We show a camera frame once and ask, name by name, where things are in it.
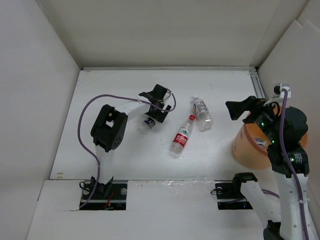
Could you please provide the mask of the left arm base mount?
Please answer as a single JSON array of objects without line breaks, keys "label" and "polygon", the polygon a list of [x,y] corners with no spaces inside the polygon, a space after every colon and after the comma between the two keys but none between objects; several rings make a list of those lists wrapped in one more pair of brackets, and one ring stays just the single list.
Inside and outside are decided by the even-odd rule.
[{"label": "left arm base mount", "polygon": [[79,209],[84,211],[124,211],[127,205],[128,182],[111,179],[108,183],[98,182],[96,189],[89,199],[96,183],[92,176],[90,181],[81,181],[79,187],[82,195]]}]

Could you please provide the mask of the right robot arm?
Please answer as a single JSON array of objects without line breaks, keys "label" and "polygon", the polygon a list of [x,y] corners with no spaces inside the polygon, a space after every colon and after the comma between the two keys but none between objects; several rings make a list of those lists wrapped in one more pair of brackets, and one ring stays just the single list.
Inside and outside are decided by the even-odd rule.
[{"label": "right robot arm", "polygon": [[248,111],[243,122],[256,124],[270,141],[267,156],[278,186],[280,212],[272,209],[252,173],[237,173],[231,191],[249,201],[263,226],[265,240],[313,240],[307,198],[309,159],[300,143],[308,131],[307,117],[286,103],[286,97],[278,103],[255,96],[225,103],[232,120]]}]

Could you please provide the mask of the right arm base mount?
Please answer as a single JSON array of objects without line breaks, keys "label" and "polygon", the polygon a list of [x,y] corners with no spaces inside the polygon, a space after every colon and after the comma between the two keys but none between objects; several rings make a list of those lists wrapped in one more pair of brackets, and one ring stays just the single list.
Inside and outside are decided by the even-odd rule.
[{"label": "right arm base mount", "polygon": [[236,173],[232,180],[216,180],[210,193],[216,196],[218,210],[252,210],[250,202],[241,193],[241,185],[248,181],[258,180],[251,172]]}]

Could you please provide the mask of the pepsi label clear bottle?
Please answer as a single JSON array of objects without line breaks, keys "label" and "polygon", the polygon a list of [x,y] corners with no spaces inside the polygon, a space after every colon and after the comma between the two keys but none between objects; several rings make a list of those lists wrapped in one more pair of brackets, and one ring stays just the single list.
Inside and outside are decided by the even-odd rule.
[{"label": "pepsi label clear bottle", "polygon": [[140,134],[144,135],[154,128],[155,125],[156,121],[152,117],[148,116],[138,123],[137,130]]}]

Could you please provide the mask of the red label clear bottle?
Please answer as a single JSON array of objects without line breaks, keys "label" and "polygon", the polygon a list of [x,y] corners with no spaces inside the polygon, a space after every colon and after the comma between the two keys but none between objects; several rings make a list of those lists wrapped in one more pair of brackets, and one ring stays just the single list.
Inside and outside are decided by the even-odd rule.
[{"label": "red label clear bottle", "polygon": [[173,138],[173,141],[170,145],[169,153],[174,158],[179,158],[184,151],[184,148],[193,131],[195,119],[195,115],[189,115],[187,120],[180,126],[175,137]]}]

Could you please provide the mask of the clear water bottle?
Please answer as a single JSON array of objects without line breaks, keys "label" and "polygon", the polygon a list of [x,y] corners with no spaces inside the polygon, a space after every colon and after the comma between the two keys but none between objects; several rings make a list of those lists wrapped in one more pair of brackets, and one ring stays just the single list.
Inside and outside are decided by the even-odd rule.
[{"label": "clear water bottle", "polygon": [[213,118],[205,101],[198,96],[192,97],[192,109],[198,120],[201,131],[210,130],[214,124]]},{"label": "clear water bottle", "polygon": [[267,148],[268,142],[265,139],[258,137],[258,136],[255,136],[253,139],[254,139],[256,145],[259,146],[260,148],[262,148],[262,149]]}]

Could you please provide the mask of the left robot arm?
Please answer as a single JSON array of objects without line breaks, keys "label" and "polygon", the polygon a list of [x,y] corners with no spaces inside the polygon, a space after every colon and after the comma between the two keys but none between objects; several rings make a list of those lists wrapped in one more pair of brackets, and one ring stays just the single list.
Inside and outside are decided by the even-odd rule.
[{"label": "left robot arm", "polygon": [[138,98],[112,96],[128,102],[118,106],[106,104],[101,108],[90,131],[100,162],[100,174],[94,186],[98,197],[104,199],[111,194],[109,183],[113,179],[114,153],[124,139],[127,123],[141,115],[146,116],[142,125],[148,130],[163,123],[172,111],[172,106],[166,104],[171,96],[169,89],[156,84],[153,90],[140,93]]}]

